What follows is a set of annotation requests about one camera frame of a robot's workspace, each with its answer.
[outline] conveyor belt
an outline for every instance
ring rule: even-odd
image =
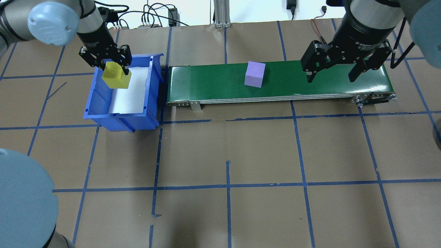
[[[395,98],[384,66],[351,83],[348,72],[353,65],[336,65],[308,83],[300,61],[265,64],[262,88],[244,85],[247,63],[172,67],[167,104],[197,110],[199,104],[211,103],[354,98],[354,103],[367,105]]]

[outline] white wall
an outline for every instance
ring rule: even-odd
[[[142,10],[146,0],[101,0],[106,4],[125,4],[130,10]],[[174,4],[178,8],[181,21],[188,25],[207,25],[212,23],[213,0],[149,0],[149,4],[156,2]],[[295,20],[311,19],[321,15],[321,7],[326,0],[298,0],[295,11]],[[168,16],[165,8],[157,10],[159,15]],[[341,18],[345,11],[343,7],[329,7],[323,18]],[[130,28],[141,25],[142,13],[129,13],[122,18],[129,23]],[[291,11],[286,10],[286,0],[230,0],[230,19],[232,23],[269,22],[291,20]],[[168,21],[162,19],[163,25]]]

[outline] cable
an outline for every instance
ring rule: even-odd
[[[127,11],[127,12],[121,14],[121,15],[120,15],[120,18],[121,18],[121,16],[123,16],[123,15],[125,15],[125,14],[128,14],[128,13],[145,13],[145,14],[147,14],[147,12],[144,12],[144,11],[131,10],[131,11]],[[165,16],[156,15],[156,14],[152,14],[152,13],[148,13],[148,14],[150,14],[150,15],[154,15],[154,16],[157,16],[157,17],[162,17],[162,18],[165,18],[165,19],[168,19],[168,20],[172,20],[172,21],[175,21],[175,22],[177,22],[177,23],[181,23],[181,24],[183,24],[183,25],[188,26],[187,24],[185,24],[185,23],[183,23],[183,22],[181,22],[181,21],[178,21],[178,20],[172,19],[172,18],[168,18],[168,17],[165,17]]]
[[[147,20],[146,20],[146,14],[145,14],[145,13],[142,15],[141,18],[144,19],[144,22],[145,22],[145,23],[147,23],[147,22],[150,23],[150,19],[149,19],[149,14],[151,14],[151,13],[150,13],[150,10],[153,10],[153,11],[155,12],[155,14],[158,15],[158,12],[156,12],[156,10],[157,10],[158,8],[155,9],[155,8],[152,7],[153,5],[145,4],[145,5],[144,5],[144,8],[142,9],[144,12],[146,11],[146,6],[149,7],[149,10],[147,11]],[[151,25],[150,27],[153,27],[153,25],[155,24],[155,17],[152,16],[152,18],[153,18],[153,23],[152,23],[152,25]],[[158,20],[159,20],[159,25],[162,26],[161,19],[158,18]]]
[[[406,48],[406,50],[403,52],[403,54],[398,58],[398,60],[395,63],[395,51],[398,48],[398,45],[400,43],[401,35],[403,34],[404,26],[406,25],[406,17],[403,18],[403,22],[401,23],[400,31],[398,33],[398,36],[395,40],[395,45],[393,46],[392,50],[392,57],[390,60],[390,68],[395,69],[407,56],[407,54],[412,50],[412,48],[415,46],[415,43],[412,41],[412,43]]]
[[[104,3],[100,3],[100,2],[98,2],[98,1],[94,1],[96,4],[100,4],[100,5],[103,5],[103,6],[107,6],[107,7],[124,7],[124,8],[126,8],[125,10],[118,10],[118,11],[115,11],[116,13],[124,13],[124,12],[127,12],[128,10],[129,10],[129,6],[127,6],[127,5],[119,5],[119,4],[104,4]]]
[[[80,19],[81,19],[84,15],[84,6],[82,5],[82,0],[79,0],[79,1],[80,1],[80,7],[81,7],[81,16],[80,16]]]
[[[155,5],[160,5],[161,7],[159,7],[159,8],[154,8]],[[150,12],[150,10],[153,10],[153,11],[155,11],[156,14],[158,14],[158,13],[156,12],[156,10],[157,10],[157,9],[160,9],[160,8],[162,8],[162,7],[165,7],[165,8],[167,8],[168,12],[169,12],[170,15],[172,16],[172,19],[175,19],[175,17],[173,16],[173,12],[171,11],[171,9],[170,9],[168,6],[173,6],[174,8],[176,8],[176,6],[173,5],[173,4],[154,3],[154,4],[152,4],[151,6],[149,6],[149,10],[148,10],[147,12]]]
[[[126,25],[127,25],[127,29],[130,29],[130,28],[129,28],[129,24],[126,22],[126,20],[120,18],[120,26],[121,26],[121,29],[123,28],[123,25],[121,24],[121,21],[124,21],[124,22],[126,23]]]
[[[323,16],[326,14],[326,6],[322,6],[322,7],[321,7],[321,11],[323,11],[323,14],[314,17],[314,19],[311,19],[311,22],[314,24],[314,26],[315,26],[315,28],[316,28],[316,30],[317,30],[317,34],[318,34],[319,38],[323,41],[324,44],[326,44],[326,42],[324,42],[325,39],[324,39],[323,36],[321,35],[320,30],[318,29],[317,24],[315,23],[315,19],[320,18],[320,17],[323,17]]]

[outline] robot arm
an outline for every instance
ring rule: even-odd
[[[351,82],[363,72],[379,69],[392,53],[386,38],[404,16],[411,22],[412,38],[426,60],[441,68],[441,0],[327,1],[330,2],[343,4],[346,14],[329,44],[312,41],[304,53],[301,64],[309,83],[319,71],[336,64],[356,64],[349,73]]]
[[[38,39],[49,45],[67,45],[75,34],[84,43],[80,56],[104,70],[111,59],[129,73],[130,47],[118,47],[93,0],[9,0],[0,3],[0,56],[19,41]]]

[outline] metal bracket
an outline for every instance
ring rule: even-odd
[[[391,102],[396,100],[396,95],[394,92],[387,94],[377,94],[377,93],[363,93],[356,94],[351,102],[355,103],[357,107],[362,108],[364,105],[373,105],[377,103]]]
[[[168,102],[167,106],[190,106],[192,110],[202,110],[201,104],[199,101],[174,101]]]
[[[214,0],[215,27],[231,27],[230,0]]]
[[[202,110],[199,101],[190,101],[191,110]]]

